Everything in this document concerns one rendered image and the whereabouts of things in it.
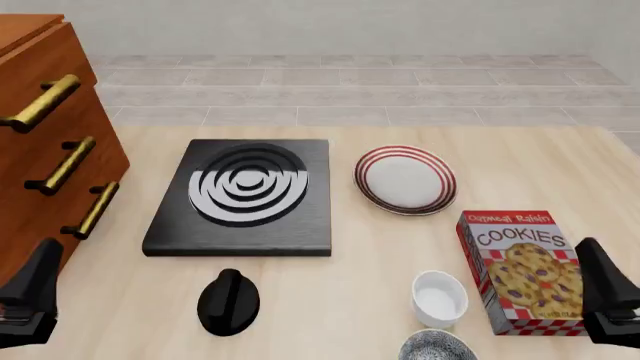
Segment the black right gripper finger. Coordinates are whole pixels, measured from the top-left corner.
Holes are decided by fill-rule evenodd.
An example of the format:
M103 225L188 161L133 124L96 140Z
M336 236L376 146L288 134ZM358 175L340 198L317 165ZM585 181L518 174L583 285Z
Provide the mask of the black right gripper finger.
M584 238L575 248L583 278L583 312L640 314L640 287L615 265L599 242Z

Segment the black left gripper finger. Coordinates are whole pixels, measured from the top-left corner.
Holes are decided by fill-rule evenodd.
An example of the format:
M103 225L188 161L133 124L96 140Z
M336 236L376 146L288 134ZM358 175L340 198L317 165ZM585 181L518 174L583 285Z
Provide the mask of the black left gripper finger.
M46 238L0 287L0 314L57 313L56 283L63 245Z

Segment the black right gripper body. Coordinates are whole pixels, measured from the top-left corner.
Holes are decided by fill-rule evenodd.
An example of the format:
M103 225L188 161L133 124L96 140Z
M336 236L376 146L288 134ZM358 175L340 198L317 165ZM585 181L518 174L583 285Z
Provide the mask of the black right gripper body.
M594 344L640 344L640 308L584 313L583 323Z

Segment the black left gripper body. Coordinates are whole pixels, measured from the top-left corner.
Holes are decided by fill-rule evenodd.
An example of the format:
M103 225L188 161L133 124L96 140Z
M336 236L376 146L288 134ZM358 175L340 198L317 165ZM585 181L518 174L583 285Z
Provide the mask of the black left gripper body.
M57 317L55 300L36 305L0 302L0 345L46 344Z

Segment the white ramekin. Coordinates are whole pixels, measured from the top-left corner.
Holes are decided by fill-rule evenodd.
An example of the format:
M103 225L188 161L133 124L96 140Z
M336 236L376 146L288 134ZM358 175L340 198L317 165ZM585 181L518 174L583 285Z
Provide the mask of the white ramekin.
M460 281L446 272L431 270L414 278L411 304L417 320L434 329L448 329L466 313L467 292Z

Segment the patterned black and white bowl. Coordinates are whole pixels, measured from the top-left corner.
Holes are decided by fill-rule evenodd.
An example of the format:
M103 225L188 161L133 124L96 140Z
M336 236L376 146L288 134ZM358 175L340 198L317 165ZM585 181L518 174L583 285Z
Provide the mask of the patterned black and white bowl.
M479 360L460 338L440 329L412 334L398 353L398 360Z

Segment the white plate with red rings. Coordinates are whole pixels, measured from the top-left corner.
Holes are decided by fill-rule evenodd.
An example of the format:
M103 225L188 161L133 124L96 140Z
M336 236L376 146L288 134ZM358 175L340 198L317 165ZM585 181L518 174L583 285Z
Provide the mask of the white plate with red rings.
M435 214L454 203L458 194L452 167L415 146L371 149L356 162L353 179L367 200L399 215Z

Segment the flat black stove plate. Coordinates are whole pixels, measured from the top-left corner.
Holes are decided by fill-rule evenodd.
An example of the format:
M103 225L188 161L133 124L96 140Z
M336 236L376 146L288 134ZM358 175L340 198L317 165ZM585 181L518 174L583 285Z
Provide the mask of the flat black stove plate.
M327 140L191 140L142 242L148 257L331 254Z

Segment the small wooden drawer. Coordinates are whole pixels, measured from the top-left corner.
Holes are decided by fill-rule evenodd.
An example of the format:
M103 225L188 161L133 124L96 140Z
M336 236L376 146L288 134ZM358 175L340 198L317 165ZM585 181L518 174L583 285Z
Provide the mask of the small wooden drawer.
M4 159L0 167L0 286L43 239L57 239L64 246L62 260L68 260L79 240L61 234L61 227L80 223L96 199L89 188L117 182L128 170L128 158L111 128L90 136L96 140L94 149L53 196L27 190L24 182L45 179L69 153L61 144L82 140L87 137L84 131L60 135L39 149Z

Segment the oatmeal raisin cookies box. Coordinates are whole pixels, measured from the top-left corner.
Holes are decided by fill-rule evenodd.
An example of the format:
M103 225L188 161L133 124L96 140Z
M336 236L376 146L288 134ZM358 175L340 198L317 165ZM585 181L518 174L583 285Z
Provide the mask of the oatmeal raisin cookies box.
M579 260L549 212L465 210L456 233L495 335L587 334Z

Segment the medium wooden drawer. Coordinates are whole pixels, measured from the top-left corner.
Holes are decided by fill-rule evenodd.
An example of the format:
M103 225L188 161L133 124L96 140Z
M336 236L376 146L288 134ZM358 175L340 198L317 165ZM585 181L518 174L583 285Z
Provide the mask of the medium wooden drawer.
M27 181L45 180L71 154L63 143L87 137L95 146L55 194L24 187ZM89 188L121 179L128 168L97 92L80 89L29 134L0 128L0 225L39 219L76 223L95 199Z

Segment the wooden cabinet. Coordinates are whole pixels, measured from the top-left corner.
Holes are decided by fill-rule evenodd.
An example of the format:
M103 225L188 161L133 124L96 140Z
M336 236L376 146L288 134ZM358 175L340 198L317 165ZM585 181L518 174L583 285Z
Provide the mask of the wooden cabinet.
M0 14L0 286L44 239L70 257L130 163L60 14Z

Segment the round black stove knob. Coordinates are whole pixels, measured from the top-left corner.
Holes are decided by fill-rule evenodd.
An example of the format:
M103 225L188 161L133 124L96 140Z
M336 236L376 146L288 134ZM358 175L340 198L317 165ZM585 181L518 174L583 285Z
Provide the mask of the round black stove knob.
M197 315L212 335L229 337L246 330L260 310L256 285L237 269L223 269L202 291Z

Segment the large wooden drawer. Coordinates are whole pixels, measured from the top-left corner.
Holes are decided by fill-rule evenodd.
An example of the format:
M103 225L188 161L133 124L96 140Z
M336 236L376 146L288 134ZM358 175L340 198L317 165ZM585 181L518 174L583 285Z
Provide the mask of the large wooden drawer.
M16 151L69 130L97 83L70 23L51 26L0 56L0 116L19 113L42 95L42 83L60 80L66 74L79 77L81 86L28 134L0 127L0 152Z

